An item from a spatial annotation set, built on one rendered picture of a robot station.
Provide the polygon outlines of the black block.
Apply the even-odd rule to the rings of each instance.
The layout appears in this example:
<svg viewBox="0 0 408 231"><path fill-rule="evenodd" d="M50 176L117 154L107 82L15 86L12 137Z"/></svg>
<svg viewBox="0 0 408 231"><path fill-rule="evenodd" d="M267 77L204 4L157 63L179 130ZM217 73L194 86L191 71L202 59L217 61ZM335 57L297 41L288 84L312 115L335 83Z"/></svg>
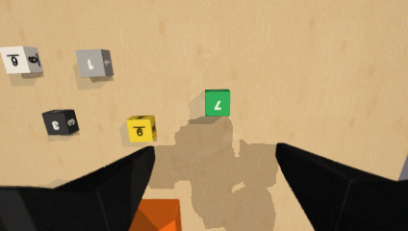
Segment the black block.
<svg viewBox="0 0 408 231"><path fill-rule="evenodd" d="M42 117L48 135L71 135L80 130L73 109L48 111Z"/></svg>

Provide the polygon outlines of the yellow block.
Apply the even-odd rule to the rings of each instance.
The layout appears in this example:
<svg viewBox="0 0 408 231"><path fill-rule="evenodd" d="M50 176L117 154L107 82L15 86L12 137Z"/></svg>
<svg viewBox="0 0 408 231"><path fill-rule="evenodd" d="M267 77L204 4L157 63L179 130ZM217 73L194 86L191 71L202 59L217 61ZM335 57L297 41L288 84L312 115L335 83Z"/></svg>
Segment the yellow block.
<svg viewBox="0 0 408 231"><path fill-rule="evenodd" d="M133 115L127 119L130 142L154 141L157 137L153 115Z"/></svg>

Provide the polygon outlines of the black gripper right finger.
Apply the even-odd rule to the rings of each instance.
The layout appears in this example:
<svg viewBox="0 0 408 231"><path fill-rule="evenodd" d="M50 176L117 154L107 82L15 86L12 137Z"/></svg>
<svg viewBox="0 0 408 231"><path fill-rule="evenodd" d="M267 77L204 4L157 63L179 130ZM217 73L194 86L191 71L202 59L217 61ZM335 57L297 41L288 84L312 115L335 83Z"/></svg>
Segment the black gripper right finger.
<svg viewBox="0 0 408 231"><path fill-rule="evenodd" d="M276 144L275 159L315 231L408 231L408 180L283 142Z"/></svg>

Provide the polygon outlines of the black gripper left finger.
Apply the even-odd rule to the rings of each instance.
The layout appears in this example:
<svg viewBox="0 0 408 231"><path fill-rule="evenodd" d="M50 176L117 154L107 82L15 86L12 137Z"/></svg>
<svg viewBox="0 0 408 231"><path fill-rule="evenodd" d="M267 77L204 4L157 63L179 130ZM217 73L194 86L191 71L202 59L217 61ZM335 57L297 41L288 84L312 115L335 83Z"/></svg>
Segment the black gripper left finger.
<svg viewBox="0 0 408 231"><path fill-rule="evenodd" d="M146 146L56 188L0 186L0 231L129 231L154 163Z"/></svg>

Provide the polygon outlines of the green block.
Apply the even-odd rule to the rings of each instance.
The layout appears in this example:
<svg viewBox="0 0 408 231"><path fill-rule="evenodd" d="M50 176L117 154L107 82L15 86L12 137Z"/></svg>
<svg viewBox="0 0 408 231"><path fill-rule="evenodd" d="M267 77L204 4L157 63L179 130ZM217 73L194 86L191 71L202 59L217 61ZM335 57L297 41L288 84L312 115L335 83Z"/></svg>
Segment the green block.
<svg viewBox="0 0 408 231"><path fill-rule="evenodd" d="M205 90L205 115L206 116L229 116L230 115L231 91Z"/></svg>

